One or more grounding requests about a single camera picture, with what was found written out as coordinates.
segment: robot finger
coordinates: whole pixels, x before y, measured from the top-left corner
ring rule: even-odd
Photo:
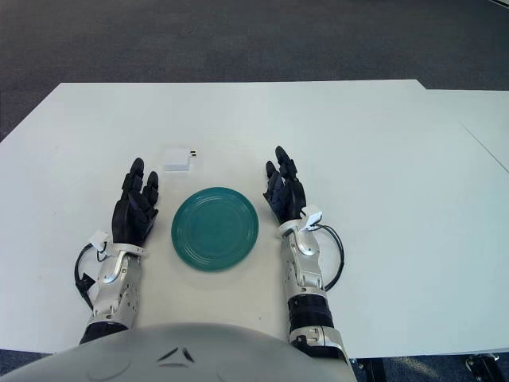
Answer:
[[[279,163],[279,172],[285,178],[285,181],[298,181],[297,180],[297,167],[290,159],[286,151],[281,147],[276,147],[276,157]]]
[[[152,171],[143,188],[142,195],[147,199],[150,205],[155,205],[159,198],[159,177],[155,171]]]
[[[157,210],[149,203],[146,197],[136,191],[129,193],[129,204],[137,223],[144,224],[157,215]]]
[[[121,201],[127,200],[131,191],[135,191],[137,193],[140,192],[143,185],[143,168],[143,160],[141,158],[136,158],[129,173],[126,174],[126,177],[124,178],[124,182],[122,184],[122,196],[120,197]]]
[[[269,181],[267,183],[267,191],[263,194],[270,205],[270,208],[278,219],[281,218],[281,210],[284,207],[282,202],[282,191],[285,187],[281,174],[276,170],[272,162],[267,162],[266,172]]]

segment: wire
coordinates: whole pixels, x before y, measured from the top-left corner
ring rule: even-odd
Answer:
[[[104,255],[104,257],[102,259],[99,259],[99,253],[103,253],[104,251],[106,251],[106,244],[107,244],[107,242],[105,241],[104,242],[103,250],[102,251],[97,251],[97,253],[95,254],[95,257],[97,258],[97,261],[100,262],[100,263],[102,263],[108,257],[108,255]]]
[[[341,277],[341,273],[343,272],[343,267],[344,267],[344,247],[343,247],[343,242],[341,241],[341,238],[337,234],[336,230],[334,228],[332,228],[331,226],[329,226],[329,225],[322,225],[322,224],[315,224],[314,226],[316,226],[318,228],[313,229],[313,231],[317,231],[319,229],[324,229],[325,231],[327,231],[328,234],[330,236],[332,236],[332,238],[336,242],[337,248],[340,251],[340,265],[339,265],[339,267],[337,269],[336,275],[331,280],[331,282],[325,286],[325,290],[328,291],[328,290],[331,290],[332,287],[334,287],[336,285],[336,283],[338,282],[338,280]]]
[[[81,297],[83,297],[83,300],[87,303],[87,305],[90,307],[91,310],[94,309],[94,306],[92,305],[92,301],[90,301],[90,297],[88,297],[87,291],[90,288],[90,286],[87,285],[87,275],[84,274],[83,278],[80,279],[80,260],[90,248],[92,248],[92,244],[87,244],[83,247],[80,254],[78,255],[78,259],[76,259],[76,263],[74,264],[74,283],[76,285],[76,288],[78,288],[79,293],[81,294]]]

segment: green plate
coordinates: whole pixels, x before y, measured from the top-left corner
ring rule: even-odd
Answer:
[[[172,224],[178,255],[202,271],[218,271],[242,260],[258,236],[255,208],[244,195],[214,187],[190,196]]]

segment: robotic hand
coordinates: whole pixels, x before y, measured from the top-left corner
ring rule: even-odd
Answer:
[[[279,220],[285,258],[284,287],[289,308],[289,342],[311,357],[340,358],[348,362],[341,336],[334,329],[318,265],[320,248],[313,230],[321,219],[316,207],[306,207],[297,167],[288,154],[276,148],[279,171],[267,162],[269,178],[263,194]]]
[[[96,232],[90,240],[91,245],[98,251],[98,259],[99,253],[105,257],[100,260],[103,265],[97,281],[99,293],[93,302],[92,315],[81,344],[129,329],[138,311],[140,258],[146,256],[142,245],[158,212],[154,208],[158,198],[157,174],[150,173],[146,186],[140,193],[143,167],[143,160],[136,158],[124,179],[122,196],[117,201],[111,222],[112,240],[104,232]],[[88,277],[88,287],[90,282],[93,283],[93,280]],[[82,295],[86,294],[86,291],[83,293],[83,288],[80,292]]]

